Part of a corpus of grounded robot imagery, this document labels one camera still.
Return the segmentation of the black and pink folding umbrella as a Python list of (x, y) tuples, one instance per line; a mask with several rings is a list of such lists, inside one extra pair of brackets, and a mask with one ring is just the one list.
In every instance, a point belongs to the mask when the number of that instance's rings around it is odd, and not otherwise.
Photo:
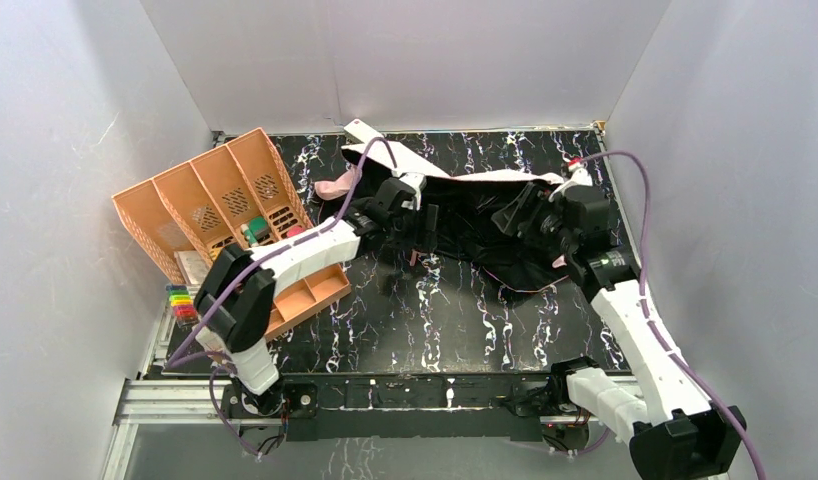
[(531, 182), (556, 189), (565, 182), (562, 176), (508, 168), (453, 176), (400, 141), (391, 140), (389, 145), (390, 150), (373, 146), (353, 197), (374, 196), (396, 172), (423, 174), (422, 204), (439, 207), (436, 247), (424, 247), (423, 253), (472, 263), (518, 292), (539, 292), (566, 277), (560, 253), (530, 247), (523, 239), (502, 233), (492, 220)]

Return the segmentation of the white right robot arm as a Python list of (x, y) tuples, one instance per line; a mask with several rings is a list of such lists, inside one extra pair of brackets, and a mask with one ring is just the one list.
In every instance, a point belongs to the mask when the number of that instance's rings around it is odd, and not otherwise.
[(708, 479), (731, 467), (746, 423), (721, 407), (686, 372), (676, 343), (651, 306), (644, 268), (613, 241), (610, 202), (598, 187), (528, 183), (491, 219), (505, 235), (564, 261), (593, 310), (609, 327), (641, 391), (635, 396), (588, 357), (559, 362), (551, 397), (597, 416), (627, 445), (643, 479)]

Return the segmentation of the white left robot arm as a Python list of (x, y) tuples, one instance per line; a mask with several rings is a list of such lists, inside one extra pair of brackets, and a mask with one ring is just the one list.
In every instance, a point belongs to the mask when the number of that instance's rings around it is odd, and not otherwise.
[(426, 178), (404, 173), (372, 197), (346, 200), (323, 224), (264, 247), (224, 248), (194, 298), (205, 327), (219, 336), (244, 389), (265, 394), (279, 379), (265, 335), (277, 298), (327, 267), (383, 246), (431, 250), (438, 208), (423, 205)]

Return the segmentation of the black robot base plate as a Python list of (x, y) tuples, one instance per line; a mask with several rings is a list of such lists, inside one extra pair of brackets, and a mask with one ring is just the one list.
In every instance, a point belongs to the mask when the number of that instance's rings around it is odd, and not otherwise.
[(286, 374), (260, 397), (233, 381), (220, 406), (243, 427), (283, 428), (291, 442), (488, 437), (578, 450), (602, 435), (546, 372)]

